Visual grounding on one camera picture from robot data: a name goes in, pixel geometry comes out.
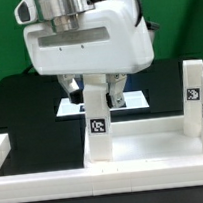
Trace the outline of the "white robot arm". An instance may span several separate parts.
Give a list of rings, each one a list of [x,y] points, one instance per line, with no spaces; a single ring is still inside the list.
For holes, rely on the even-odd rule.
[[[121,107],[128,74],[154,59],[140,0],[21,0],[16,21],[35,70],[55,75],[74,103],[79,74],[104,74],[109,107]]]

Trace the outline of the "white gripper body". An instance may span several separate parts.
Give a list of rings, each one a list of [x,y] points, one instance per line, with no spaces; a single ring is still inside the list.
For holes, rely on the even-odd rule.
[[[24,29],[31,63],[39,74],[132,74],[150,66],[154,49],[135,0],[97,2],[78,16],[75,31],[54,33],[50,24]]]

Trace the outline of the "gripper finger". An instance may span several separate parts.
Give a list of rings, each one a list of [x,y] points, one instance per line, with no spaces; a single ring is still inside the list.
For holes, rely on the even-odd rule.
[[[58,75],[58,82],[63,87],[64,91],[67,93],[69,101],[73,104],[82,103],[82,92],[75,81],[75,76],[73,74],[69,75]]]
[[[127,82],[126,74],[110,74],[106,76],[108,83],[108,93],[106,94],[106,101],[108,101],[108,107],[121,108],[125,104],[124,100],[124,87]]]

